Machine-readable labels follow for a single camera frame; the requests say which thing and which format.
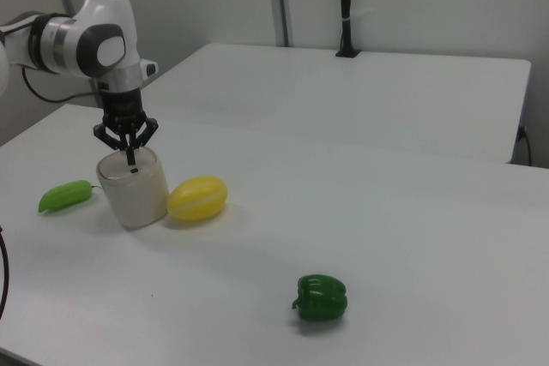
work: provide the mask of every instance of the power cord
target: power cord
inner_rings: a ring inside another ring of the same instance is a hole
[[[521,141],[522,138],[526,141],[526,147],[528,149],[528,166],[532,165],[532,148],[530,147],[530,140],[528,139],[528,135],[526,133],[526,127],[525,126],[519,126],[518,131],[516,132],[516,141]]]
[[[6,243],[3,240],[2,226],[0,226],[0,250],[2,250],[2,263],[3,263],[3,287],[2,287],[2,298],[0,299],[0,319],[2,319],[3,309],[6,307],[6,301],[8,300],[8,288],[9,288],[8,250],[6,250]]]
[[[68,102],[69,100],[72,100],[74,98],[83,98],[85,96],[94,96],[95,95],[95,92],[85,92],[85,93],[71,94],[70,96],[68,96],[66,98],[63,98],[63,99],[59,99],[59,100],[48,99],[48,98],[45,98],[44,96],[40,95],[38,92],[36,92],[36,90],[34,90],[34,88],[31,86],[31,84],[30,84],[30,82],[28,81],[28,78],[27,78],[26,68],[22,68],[21,73],[23,74],[23,80],[25,81],[25,84],[27,85],[28,90],[30,90],[31,93],[34,96],[36,96],[38,99],[44,100],[47,103],[64,103],[64,102]]]

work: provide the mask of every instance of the black mount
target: black mount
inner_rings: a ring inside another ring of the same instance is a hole
[[[356,57],[360,51],[353,48],[351,41],[351,0],[341,0],[341,35],[340,51],[335,53],[337,57]]]
[[[94,127],[94,135],[114,150],[126,152],[128,165],[136,164],[134,150],[145,146],[158,128],[155,119],[147,117],[141,101],[141,90],[109,93],[100,91],[103,102],[103,122]],[[140,135],[137,132],[145,124]],[[109,129],[119,140],[107,134]]]

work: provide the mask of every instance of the black cable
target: black cable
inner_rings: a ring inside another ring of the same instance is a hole
[[[8,300],[9,263],[8,263],[8,250],[6,250],[6,243],[3,240],[1,226],[0,226],[0,250],[2,250],[2,263],[3,263],[3,287],[2,287],[2,299],[0,300],[0,319],[2,319],[3,309],[6,307],[6,301]]]
[[[76,93],[76,94],[72,94],[70,95],[69,97],[67,98],[63,98],[63,99],[59,99],[59,100],[53,100],[53,99],[48,99],[48,98],[45,98],[44,96],[40,95],[38,92],[36,92],[33,87],[31,86],[31,84],[29,83],[28,81],[28,78],[27,78],[27,71],[25,70],[26,68],[22,68],[21,72],[23,74],[23,80],[25,81],[25,84],[27,85],[28,87],[28,90],[31,91],[31,93],[36,96],[38,99],[40,100],[44,100],[45,102],[47,103],[64,103],[64,102],[68,102],[69,100],[72,100],[74,98],[83,98],[84,96],[93,96],[95,93],[94,92],[85,92],[85,93]]]
[[[528,135],[526,134],[525,129],[522,131],[522,135],[524,136],[524,139],[526,140],[526,147],[528,148],[528,166],[531,166],[532,165],[532,151],[530,149],[530,140],[528,139]]]
[[[7,30],[6,32],[3,32],[3,34],[10,34],[10,33],[13,33],[13,32],[17,32],[18,30],[22,30],[24,29],[25,27],[31,27],[33,25],[32,22],[30,23],[26,23],[22,26],[18,26],[18,27],[14,27],[13,29],[10,29],[10,30]]]

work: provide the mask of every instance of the green bell pepper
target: green bell pepper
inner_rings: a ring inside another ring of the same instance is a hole
[[[86,180],[62,184],[47,191],[38,205],[39,213],[58,210],[81,203],[92,197],[92,184]]]
[[[341,317],[347,308],[345,285],[324,274],[311,274],[298,281],[298,298],[292,309],[304,321],[331,321]]]

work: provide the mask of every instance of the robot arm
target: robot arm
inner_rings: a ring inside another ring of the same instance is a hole
[[[1,26],[0,42],[0,93],[8,63],[97,80],[104,116],[94,134],[112,149],[125,151],[128,164],[135,164],[134,150],[145,146],[158,128],[141,99],[143,81],[158,66],[137,53],[130,0],[84,0],[72,18],[30,12]]]

